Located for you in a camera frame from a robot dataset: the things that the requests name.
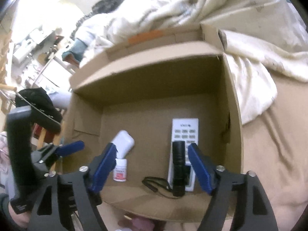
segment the white container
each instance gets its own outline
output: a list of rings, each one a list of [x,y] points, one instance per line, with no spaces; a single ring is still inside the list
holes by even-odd
[[[134,139],[125,130],[121,130],[111,142],[116,146],[118,159],[124,159],[135,144]]]
[[[126,181],[127,160],[116,159],[115,169],[113,170],[113,179],[115,181]]]

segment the tan fabric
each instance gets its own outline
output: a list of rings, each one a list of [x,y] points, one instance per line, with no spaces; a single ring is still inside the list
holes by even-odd
[[[291,230],[308,204],[308,84],[271,73],[278,97],[244,125],[244,171],[257,173],[280,231]],[[231,220],[223,230],[229,230]],[[196,231],[199,223],[167,223],[167,231]]]

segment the orange tape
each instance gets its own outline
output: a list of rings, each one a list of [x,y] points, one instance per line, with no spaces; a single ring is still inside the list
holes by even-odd
[[[153,31],[150,31],[150,32],[135,35],[135,36],[129,38],[128,42],[129,42],[129,44],[137,44],[137,43],[140,43],[140,42],[144,42],[144,41],[148,41],[148,40],[152,40],[152,39],[155,39],[155,38],[162,37],[163,35],[164,35],[164,33],[161,30],[153,30]]]

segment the cardboard box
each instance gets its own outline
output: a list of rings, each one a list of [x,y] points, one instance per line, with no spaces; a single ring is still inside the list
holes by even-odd
[[[99,155],[118,131],[135,139],[126,156],[127,181],[112,173],[101,196],[117,208],[154,219],[198,222],[211,197],[196,181],[194,192],[170,200],[142,183],[167,178],[173,118],[199,119],[199,148],[216,164],[242,172],[241,120],[223,34],[192,25],[136,36],[99,54],[71,78],[66,141],[85,149],[64,160],[76,171]]]

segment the crumpled fabric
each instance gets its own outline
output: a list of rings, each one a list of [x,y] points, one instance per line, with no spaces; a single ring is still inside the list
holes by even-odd
[[[79,39],[91,42],[80,67],[114,44],[150,30],[200,22],[225,30],[243,124],[277,96],[267,69],[308,81],[308,33],[286,0],[125,0],[115,12],[91,20],[95,26],[79,29]]]
[[[0,172],[7,174],[10,165],[9,150],[7,147],[7,133],[0,133]]]

